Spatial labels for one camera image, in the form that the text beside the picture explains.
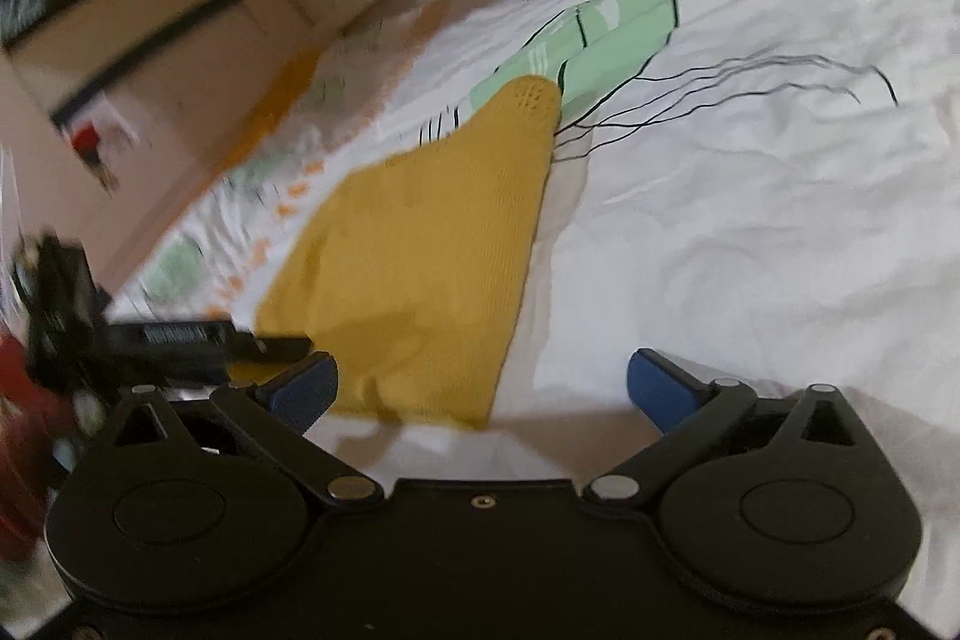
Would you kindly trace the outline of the red and black wall picture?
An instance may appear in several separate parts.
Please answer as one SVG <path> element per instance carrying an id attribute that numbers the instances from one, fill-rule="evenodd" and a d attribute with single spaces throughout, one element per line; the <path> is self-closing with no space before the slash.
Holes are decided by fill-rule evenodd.
<path id="1" fill-rule="evenodd" d="M 107 89 L 68 112 L 59 125 L 65 145 L 106 193 L 121 188 L 119 167 L 148 140 L 149 115 L 137 101 Z"/>

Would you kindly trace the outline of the mustard yellow knit garment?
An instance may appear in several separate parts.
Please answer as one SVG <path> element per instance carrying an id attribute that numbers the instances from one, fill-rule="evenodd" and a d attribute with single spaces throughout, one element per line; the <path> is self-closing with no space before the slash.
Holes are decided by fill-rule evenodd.
<path id="1" fill-rule="evenodd" d="M 353 170 L 257 305 L 306 335 L 345 416 L 482 429 L 523 303 L 562 93 L 509 81 L 439 142 Z"/>

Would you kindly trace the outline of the white jellyfish print duvet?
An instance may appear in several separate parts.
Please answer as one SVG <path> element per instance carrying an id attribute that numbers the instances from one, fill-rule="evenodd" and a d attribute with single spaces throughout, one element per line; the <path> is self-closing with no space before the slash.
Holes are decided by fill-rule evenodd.
<path id="1" fill-rule="evenodd" d="M 122 289 L 121 317 L 278 308 L 353 175 L 441 146 L 510 74 L 565 81 L 488 424 L 384 390 L 316 438 L 381 479 L 584 477 L 643 423 L 651 346 L 768 392 L 841 388 L 918 502 L 903 606 L 958 630 L 958 0 L 418 0 L 309 60 L 277 130 Z"/>

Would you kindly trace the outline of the mustard yellow fitted sheet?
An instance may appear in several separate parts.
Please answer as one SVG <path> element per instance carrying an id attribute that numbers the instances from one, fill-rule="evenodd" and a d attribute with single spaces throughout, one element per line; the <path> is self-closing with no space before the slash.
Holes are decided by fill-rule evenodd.
<path id="1" fill-rule="evenodd" d="M 363 88 L 359 92 L 361 104 L 356 111 L 356 120 L 360 127 L 377 119 L 398 83 L 446 23 L 451 5 L 452 0 L 431 0 L 404 14 L 386 18 L 386 23 L 400 23 L 402 37 L 398 39 L 397 53 L 382 57 L 377 70 L 368 67 L 366 70 L 353 68 L 350 71 L 350 76 L 369 76 L 373 80 L 370 88 Z M 161 198 L 158 206 L 147 209 L 133 224 L 109 262 L 93 265 L 98 271 L 98 280 L 110 292 L 122 289 L 132 278 L 133 271 L 160 243 L 164 232 L 178 224 L 192 205 L 212 190 L 213 185 L 229 169 L 251 158 L 260 143 L 285 122 L 299 99 L 308 94 L 308 89 L 316 81 L 317 65 L 322 62 L 324 55 L 324 47 L 311 46 L 288 60 L 268 81 L 262 96 L 244 115 L 236 117 L 235 128 L 226 135 L 226 142 L 213 159 L 212 169 L 187 175 L 174 185 L 172 191 Z"/>

